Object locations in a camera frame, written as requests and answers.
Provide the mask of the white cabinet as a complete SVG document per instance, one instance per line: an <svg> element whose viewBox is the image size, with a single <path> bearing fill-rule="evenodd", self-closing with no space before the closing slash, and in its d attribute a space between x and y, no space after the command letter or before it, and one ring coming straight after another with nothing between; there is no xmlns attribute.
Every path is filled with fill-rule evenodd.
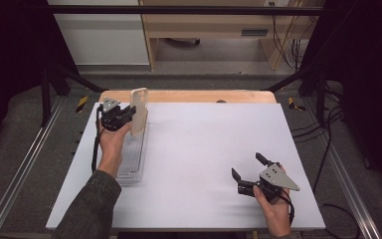
<svg viewBox="0 0 382 239"><path fill-rule="evenodd" d="M148 65L139 14L56 14L77 65Z"/></svg>

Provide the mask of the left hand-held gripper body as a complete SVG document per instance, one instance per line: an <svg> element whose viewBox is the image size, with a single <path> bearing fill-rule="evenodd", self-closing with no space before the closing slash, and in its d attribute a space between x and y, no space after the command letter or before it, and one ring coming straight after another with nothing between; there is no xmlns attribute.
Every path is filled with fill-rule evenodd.
<svg viewBox="0 0 382 239"><path fill-rule="evenodd" d="M117 131L122 128L123 110L120 108L120 101L110 98L105 98L102 103L102 113L100 122L102 126L110 131Z"/></svg>

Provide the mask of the aluminium rail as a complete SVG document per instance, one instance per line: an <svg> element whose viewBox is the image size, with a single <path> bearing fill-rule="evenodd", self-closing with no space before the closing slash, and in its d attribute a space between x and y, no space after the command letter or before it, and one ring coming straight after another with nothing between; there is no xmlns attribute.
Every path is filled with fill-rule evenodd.
<svg viewBox="0 0 382 239"><path fill-rule="evenodd" d="M0 199L0 229L23 187L31 168L40 154L65 101L66 97L56 97L55 102L51 107L51 114L48 121L40 127L19 168Z"/></svg>
<svg viewBox="0 0 382 239"><path fill-rule="evenodd" d="M336 148L330 140L331 134L329 132L325 132L320 136L320 138L325 146L326 157L329 159L334 174L364 238L381 239L381 235L375 222L373 221L363 199L361 198L361 195L351 179L348 170L342 163Z"/></svg>

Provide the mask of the black horizontal frame bar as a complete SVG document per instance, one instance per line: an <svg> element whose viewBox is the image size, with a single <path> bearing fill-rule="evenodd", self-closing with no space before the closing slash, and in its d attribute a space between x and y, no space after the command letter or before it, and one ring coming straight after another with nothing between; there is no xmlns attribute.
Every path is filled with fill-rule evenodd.
<svg viewBox="0 0 382 239"><path fill-rule="evenodd" d="M320 16L322 8L298 7L215 7L215 6L98 6L50 5L54 14L170 14L170 15L278 15Z"/></svg>

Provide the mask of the black frame strut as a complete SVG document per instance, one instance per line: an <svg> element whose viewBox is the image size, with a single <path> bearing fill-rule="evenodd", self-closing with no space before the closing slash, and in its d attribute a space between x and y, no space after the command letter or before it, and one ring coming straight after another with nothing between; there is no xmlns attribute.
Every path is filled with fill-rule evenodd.
<svg viewBox="0 0 382 239"><path fill-rule="evenodd" d="M42 122L41 126L45 126L51 118L51 97L50 87L53 87L58 96L67 96L71 90L66 79L74 80L80 85L92 90L95 93L104 92L101 88L75 73L64 68L58 63L46 65L41 72L41 94L42 94Z"/></svg>
<svg viewBox="0 0 382 239"><path fill-rule="evenodd" d="M325 86L326 86L326 73L322 67L315 65L308 65L307 67L297 71L291 76L279 81L278 83L267 87L266 91L275 93L283 87L295 82L296 80L302 80L299 86L298 93L302 97L307 97L316 91L316 107L315 118L321 126L325 126L324 119L324 102L325 102Z"/></svg>

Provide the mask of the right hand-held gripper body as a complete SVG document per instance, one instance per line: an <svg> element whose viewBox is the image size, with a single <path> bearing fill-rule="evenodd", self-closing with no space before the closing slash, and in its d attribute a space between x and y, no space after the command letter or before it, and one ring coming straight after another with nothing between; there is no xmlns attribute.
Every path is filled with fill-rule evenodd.
<svg viewBox="0 0 382 239"><path fill-rule="evenodd" d="M271 202L282 195L284 188L300 191L300 187L287 176L277 163L263 170L259 174L259 178L260 179L256 182L243 179L237 182L238 193L254 197L253 187L258 186L266 196L268 202Z"/></svg>

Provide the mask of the person's right hand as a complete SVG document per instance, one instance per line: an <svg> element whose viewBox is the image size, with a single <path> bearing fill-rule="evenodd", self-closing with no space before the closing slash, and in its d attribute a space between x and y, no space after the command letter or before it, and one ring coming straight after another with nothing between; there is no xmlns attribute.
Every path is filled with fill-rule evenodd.
<svg viewBox="0 0 382 239"><path fill-rule="evenodd" d="M255 198L261 206L269 233L274 238L285 238L291 234L288 204L279 199L274 204L270 204L263 191L258 187L253 187Z"/></svg>

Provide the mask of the wooden table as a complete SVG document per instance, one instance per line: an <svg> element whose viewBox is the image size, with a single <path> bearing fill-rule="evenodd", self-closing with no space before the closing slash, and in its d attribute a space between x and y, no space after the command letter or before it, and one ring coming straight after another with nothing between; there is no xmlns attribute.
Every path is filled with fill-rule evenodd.
<svg viewBox="0 0 382 239"><path fill-rule="evenodd" d="M275 104L274 94L269 91L247 90L149 90L147 100L150 103L261 103Z"/></svg>

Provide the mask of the clear plastic storage tray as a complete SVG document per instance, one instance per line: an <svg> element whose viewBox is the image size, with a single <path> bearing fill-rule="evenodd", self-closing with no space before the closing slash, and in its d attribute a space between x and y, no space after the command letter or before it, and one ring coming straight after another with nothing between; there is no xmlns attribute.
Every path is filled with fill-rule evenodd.
<svg viewBox="0 0 382 239"><path fill-rule="evenodd" d="M122 163L116 181L120 185L142 180L147 149L148 125L137 135L128 134L123 143Z"/></svg>

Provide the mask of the light wooden desk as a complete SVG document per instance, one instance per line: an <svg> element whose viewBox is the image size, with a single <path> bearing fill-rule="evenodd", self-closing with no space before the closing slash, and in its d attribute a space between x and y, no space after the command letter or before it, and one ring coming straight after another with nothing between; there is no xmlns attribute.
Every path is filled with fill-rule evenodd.
<svg viewBox="0 0 382 239"><path fill-rule="evenodd" d="M138 0L141 6L233 6L233 7L311 7L317 0ZM162 38L172 39L257 39L276 70L292 40L310 38L316 19L308 16L257 15L152 15L142 16L150 44Z"/></svg>

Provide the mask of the black curtain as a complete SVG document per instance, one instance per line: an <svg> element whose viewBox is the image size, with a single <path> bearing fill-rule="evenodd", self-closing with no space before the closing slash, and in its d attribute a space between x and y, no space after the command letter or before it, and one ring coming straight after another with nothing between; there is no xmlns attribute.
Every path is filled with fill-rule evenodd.
<svg viewBox="0 0 382 239"><path fill-rule="evenodd" d="M77 70L55 16L32 9L48 4L48 0L0 0L0 125L9 101L40 85L41 63L32 38L22 31L24 25L53 60L73 73Z"/></svg>
<svg viewBox="0 0 382 239"><path fill-rule="evenodd" d="M367 158L382 172L382 0L325 0L302 64L319 62L343 86L343 107Z"/></svg>

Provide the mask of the person's left hand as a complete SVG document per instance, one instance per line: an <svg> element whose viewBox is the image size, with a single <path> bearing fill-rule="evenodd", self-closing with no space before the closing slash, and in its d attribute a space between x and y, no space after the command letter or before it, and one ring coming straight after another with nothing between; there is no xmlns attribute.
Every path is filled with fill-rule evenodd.
<svg viewBox="0 0 382 239"><path fill-rule="evenodd" d="M132 123L128 122L117 131L102 129L99 132L99 145L102 151L101 159L97 167L113 178L116 178L118 169L122 163L123 142L131 130Z"/></svg>

